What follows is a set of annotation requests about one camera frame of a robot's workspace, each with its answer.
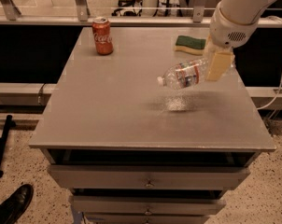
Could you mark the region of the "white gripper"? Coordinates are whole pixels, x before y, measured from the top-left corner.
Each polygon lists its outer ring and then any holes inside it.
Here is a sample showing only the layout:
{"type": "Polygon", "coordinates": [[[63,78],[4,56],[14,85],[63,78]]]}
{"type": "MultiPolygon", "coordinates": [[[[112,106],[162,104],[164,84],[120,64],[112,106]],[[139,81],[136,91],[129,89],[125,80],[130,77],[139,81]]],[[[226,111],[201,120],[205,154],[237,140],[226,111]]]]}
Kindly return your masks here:
{"type": "Polygon", "coordinates": [[[241,7],[219,2],[210,22],[210,36],[205,41],[204,56],[209,59],[207,81],[217,81],[234,60],[232,52],[216,52],[217,46],[238,48],[246,44],[258,25],[255,15],[241,7]]]}

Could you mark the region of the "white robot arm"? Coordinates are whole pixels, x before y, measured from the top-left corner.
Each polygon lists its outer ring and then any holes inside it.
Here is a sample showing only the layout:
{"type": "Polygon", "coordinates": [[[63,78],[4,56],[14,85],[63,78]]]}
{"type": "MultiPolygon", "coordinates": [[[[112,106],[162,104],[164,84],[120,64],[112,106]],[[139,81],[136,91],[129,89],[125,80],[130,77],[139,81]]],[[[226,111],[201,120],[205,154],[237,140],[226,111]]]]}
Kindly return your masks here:
{"type": "Polygon", "coordinates": [[[210,21],[205,45],[205,79],[217,81],[233,63],[233,49],[246,44],[264,10],[277,0],[221,0],[210,21]]]}

